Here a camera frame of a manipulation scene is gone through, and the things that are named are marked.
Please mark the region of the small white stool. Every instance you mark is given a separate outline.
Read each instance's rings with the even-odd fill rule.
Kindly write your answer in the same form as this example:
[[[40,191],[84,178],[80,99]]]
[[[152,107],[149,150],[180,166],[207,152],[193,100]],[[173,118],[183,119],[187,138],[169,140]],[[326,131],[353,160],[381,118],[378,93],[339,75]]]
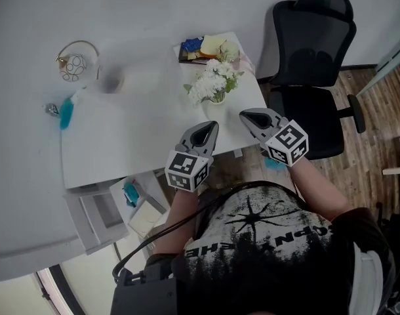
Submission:
[[[147,172],[147,173],[140,173],[135,176],[125,177],[124,179],[122,179],[119,182],[110,186],[110,192],[112,194],[113,200],[118,208],[118,211],[120,213],[121,218],[123,219],[123,222],[125,223],[125,226],[129,230],[129,232],[132,234],[137,234],[134,230],[132,230],[128,226],[130,216],[134,212],[134,209],[136,207],[133,208],[131,206],[128,206],[126,203],[126,198],[123,193],[123,185],[126,182],[133,183],[135,185],[138,193],[140,194],[140,198],[137,202],[137,205],[139,203],[143,202],[146,198],[151,197],[166,210],[166,212],[163,214],[163,216],[157,221],[157,223],[153,229],[164,224],[168,217],[169,210],[170,210],[170,205],[168,203],[168,200],[166,199],[164,192],[161,189],[159,182],[152,171]]]

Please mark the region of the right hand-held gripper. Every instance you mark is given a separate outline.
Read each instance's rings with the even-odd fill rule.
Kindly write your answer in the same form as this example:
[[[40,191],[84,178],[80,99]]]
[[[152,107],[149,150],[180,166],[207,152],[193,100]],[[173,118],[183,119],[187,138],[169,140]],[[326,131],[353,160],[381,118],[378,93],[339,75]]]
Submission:
[[[270,108],[249,108],[239,113],[241,122],[254,138],[261,143],[268,157],[292,167],[309,152],[308,134],[290,120],[275,135],[273,127],[278,125],[281,116]]]

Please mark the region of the yellow sponge block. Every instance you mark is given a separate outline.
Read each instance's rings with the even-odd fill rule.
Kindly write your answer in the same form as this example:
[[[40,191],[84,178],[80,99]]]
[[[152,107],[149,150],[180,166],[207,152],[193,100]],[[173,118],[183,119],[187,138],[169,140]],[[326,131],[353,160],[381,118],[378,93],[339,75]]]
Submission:
[[[204,57],[216,58],[220,51],[220,47],[225,42],[226,39],[224,38],[205,35],[199,51]]]

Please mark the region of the teal cleaning brush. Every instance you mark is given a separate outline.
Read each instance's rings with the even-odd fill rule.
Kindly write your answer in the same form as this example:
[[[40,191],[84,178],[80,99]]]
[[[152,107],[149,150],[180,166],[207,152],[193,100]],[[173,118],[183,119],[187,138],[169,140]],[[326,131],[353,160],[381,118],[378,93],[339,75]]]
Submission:
[[[131,182],[124,183],[123,193],[125,195],[127,205],[135,208],[140,198],[140,194],[138,193],[135,185]]]

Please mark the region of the pink ribbon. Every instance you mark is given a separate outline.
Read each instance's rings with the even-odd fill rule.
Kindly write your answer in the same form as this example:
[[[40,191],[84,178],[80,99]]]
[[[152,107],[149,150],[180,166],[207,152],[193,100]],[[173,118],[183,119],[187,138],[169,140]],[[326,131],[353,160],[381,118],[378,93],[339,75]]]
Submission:
[[[240,72],[249,72],[253,76],[256,75],[255,65],[250,61],[249,57],[241,54],[232,62],[233,67]]]

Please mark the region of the black office chair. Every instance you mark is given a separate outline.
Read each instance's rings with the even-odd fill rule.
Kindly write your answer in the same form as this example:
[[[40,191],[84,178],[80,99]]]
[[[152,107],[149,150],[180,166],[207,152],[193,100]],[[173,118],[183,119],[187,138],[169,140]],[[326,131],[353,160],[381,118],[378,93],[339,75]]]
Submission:
[[[273,23],[279,70],[270,81],[268,106],[307,132],[308,159],[342,154],[342,118],[353,118],[358,133],[366,130],[356,96],[349,94],[349,106],[339,110],[329,91],[357,31],[350,0],[281,1]]]

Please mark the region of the cream notebook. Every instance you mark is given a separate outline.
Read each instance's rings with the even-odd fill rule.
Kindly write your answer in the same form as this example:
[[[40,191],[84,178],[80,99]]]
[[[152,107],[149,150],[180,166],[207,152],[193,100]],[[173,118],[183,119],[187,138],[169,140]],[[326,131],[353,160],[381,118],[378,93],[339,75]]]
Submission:
[[[148,197],[136,206],[130,216],[128,226],[144,238],[165,212],[166,210],[160,204]]]

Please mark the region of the white flowers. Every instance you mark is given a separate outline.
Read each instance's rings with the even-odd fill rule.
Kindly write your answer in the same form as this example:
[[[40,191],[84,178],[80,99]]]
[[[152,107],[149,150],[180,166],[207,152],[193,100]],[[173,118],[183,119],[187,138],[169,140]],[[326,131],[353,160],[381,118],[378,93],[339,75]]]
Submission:
[[[191,103],[202,108],[208,120],[224,123],[227,117],[225,99],[236,90],[243,74],[244,71],[237,70],[230,62],[212,59],[193,83],[184,84],[184,89]]]

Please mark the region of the black framed window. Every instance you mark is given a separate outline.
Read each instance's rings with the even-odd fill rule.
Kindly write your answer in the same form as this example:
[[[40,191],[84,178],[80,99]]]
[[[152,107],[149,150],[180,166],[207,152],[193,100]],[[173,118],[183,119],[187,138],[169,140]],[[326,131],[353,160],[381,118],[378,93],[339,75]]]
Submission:
[[[41,296],[46,300],[53,315],[74,315],[48,268],[37,271],[33,275],[40,288]]]

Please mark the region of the teal fluffy floor brush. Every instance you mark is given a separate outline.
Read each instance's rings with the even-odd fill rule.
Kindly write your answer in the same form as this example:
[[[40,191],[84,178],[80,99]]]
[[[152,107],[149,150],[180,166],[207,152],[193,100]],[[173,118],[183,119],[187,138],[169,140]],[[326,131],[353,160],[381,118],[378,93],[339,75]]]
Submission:
[[[280,171],[280,170],[286,169],[286,165],[285,164],[279,163],[279,162],[277,162],[274,159],[271,159],[269,157],[266,157],[264,162],[265,162],[265,166],[268,169],[271,169],[271,170],[274,170],[274,171]]]

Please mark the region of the dark rectangular tray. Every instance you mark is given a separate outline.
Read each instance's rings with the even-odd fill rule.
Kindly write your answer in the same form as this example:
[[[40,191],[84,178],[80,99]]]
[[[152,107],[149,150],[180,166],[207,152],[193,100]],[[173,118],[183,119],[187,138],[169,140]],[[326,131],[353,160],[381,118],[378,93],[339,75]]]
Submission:
[[[178,61],[180,63],[204,64],[206,61],[210,59],[215,59],[215,58],[204,57],[200,53],[200,51],[186,52],[180,45],[180,52],[178,54]]]

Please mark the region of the blue patterned packet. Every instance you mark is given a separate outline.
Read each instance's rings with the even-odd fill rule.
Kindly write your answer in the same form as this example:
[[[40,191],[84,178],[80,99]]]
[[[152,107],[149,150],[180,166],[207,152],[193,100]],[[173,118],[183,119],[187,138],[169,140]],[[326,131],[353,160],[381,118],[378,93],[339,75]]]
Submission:
[[[204,40],[204,37],[196,37],[194,39],[187,39],[181,43],[181,47],[187,53],[194,53],[195,51],[199,51],[201,49],[203,40]]]

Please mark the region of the grey waist pack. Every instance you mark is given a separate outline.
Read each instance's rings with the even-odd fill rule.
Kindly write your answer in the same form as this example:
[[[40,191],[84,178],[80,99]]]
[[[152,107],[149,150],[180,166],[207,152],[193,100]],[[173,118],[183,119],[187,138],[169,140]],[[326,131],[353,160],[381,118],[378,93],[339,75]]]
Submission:
[[[178,315],[178,281],[171,259],[155,262],[133,273],[123,268],[116,278],[110,315]]]

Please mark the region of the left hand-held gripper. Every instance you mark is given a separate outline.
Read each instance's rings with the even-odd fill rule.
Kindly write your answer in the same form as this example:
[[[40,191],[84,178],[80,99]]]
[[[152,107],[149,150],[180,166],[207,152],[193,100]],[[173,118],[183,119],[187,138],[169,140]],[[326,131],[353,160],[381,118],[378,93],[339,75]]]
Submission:
[[[217,121],[205,121],[182,135],[167,159],[165,175],[169,186],[191,193],[198,189],[210,175],[218,133]]]

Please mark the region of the black printed t-shirt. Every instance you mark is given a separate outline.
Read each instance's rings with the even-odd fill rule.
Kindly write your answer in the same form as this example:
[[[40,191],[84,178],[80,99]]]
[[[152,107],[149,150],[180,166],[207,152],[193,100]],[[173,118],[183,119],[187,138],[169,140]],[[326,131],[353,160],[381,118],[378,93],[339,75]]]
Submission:
[[[385,303],[395,265],[368,209],[329,221],[306,211],[294,192],[256,181],[206,211],[172,272],[186,289],[188,314],[350,315],[357,251],[378,255]]]

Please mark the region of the person's left forearm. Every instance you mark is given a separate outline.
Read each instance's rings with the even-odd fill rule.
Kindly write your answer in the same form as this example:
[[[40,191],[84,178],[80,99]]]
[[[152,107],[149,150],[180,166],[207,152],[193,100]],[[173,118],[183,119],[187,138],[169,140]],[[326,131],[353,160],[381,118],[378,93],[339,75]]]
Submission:
[[[171,205],[167,226],[180,222],[197,211],[198,193],[178,190]],[[195,221],[192,219],[186,224],[163,237],[167,253],[180,253],[186,243],[194,237]]]

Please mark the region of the person's right forearm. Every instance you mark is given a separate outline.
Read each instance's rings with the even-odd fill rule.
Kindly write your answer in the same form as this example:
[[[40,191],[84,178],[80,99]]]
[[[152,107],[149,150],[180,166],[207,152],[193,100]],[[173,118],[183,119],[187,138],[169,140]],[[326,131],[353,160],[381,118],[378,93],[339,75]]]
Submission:
[[[289,173],[309,208],[328,221],[353,209],[343,193],[305,157],[289,167]]]

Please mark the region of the teal fluffy duster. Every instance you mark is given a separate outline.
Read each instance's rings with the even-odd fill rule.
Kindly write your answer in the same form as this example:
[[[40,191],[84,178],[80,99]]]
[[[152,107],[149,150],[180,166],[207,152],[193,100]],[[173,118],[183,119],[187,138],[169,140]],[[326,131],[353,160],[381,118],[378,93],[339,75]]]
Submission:
[[[64,131],[69,127],[74,110],[81,101],[84,91],[84,89],[79,89],[63,101],[59,110],[61,131]]]

